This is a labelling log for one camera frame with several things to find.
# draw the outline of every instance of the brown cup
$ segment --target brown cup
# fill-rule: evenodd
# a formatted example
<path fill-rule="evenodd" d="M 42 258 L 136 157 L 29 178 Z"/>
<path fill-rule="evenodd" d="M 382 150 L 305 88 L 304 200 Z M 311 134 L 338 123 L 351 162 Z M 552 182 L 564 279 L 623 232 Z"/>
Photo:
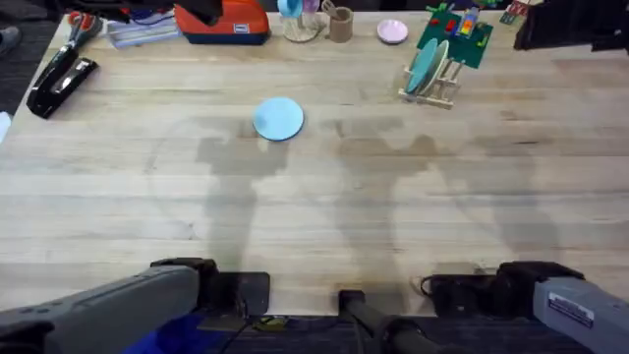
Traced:
<path fill-rule="evenodd" d="M 330 17 L 330 39 L 337 43 L 344 43 L 352 37 L 354 12 L 346 7 L 337 7 L 339 20 Z"/>

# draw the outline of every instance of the cup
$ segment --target cup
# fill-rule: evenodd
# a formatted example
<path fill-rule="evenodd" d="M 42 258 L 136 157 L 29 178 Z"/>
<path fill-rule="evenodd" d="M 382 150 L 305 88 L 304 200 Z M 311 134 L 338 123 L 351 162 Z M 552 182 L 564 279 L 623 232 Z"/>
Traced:
<path fill-rule="evenodd" d="M 337 43 L 344 43 L 352 37 L 352 26 L 354 25 L 354 12 L 346 7 L 336 8 L 338 19 L 330 17 L 330 40 Z"/>

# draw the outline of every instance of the teal plate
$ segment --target teal plate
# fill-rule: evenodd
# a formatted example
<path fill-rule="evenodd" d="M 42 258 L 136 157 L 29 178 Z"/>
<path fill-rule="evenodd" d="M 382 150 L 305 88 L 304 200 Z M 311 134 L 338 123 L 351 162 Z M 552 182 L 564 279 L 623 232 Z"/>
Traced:
<path fill-rule="evenodd" d="M 434 59 L 436 54 L 436 45 L 436 38 L 431 39 L 413 60 L 409 70 L 411 74 L 409 83 L 406 85 L 406 93 L 413 93 L 426 78 L 426 72 L 429 70 L 430 63 L 432 63 L 432 59 Z"/>

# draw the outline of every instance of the blue cloth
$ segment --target blue cloth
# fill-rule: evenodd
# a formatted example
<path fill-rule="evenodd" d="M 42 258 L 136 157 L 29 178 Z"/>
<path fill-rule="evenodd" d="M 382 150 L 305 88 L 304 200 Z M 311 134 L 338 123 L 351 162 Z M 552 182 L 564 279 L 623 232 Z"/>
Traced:
<path fill-rule="evenodd" d="M 223 333 L 198 330 L 203 315 L 190 314 L 149 333 L 123 354 L 203 354 Z"/>

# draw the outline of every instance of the orange box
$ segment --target orange box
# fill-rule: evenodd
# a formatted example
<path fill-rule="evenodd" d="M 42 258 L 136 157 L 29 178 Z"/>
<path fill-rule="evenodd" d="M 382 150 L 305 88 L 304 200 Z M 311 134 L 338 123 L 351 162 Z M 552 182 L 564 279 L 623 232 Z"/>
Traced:
<path fill-rule="evenodd" d="M 256 0 L 223 0 L 223 16 L 208 26 L 175 5 L 179 30 L 191 44 L 262 45 L 270 36 L 268 17 Z"/>

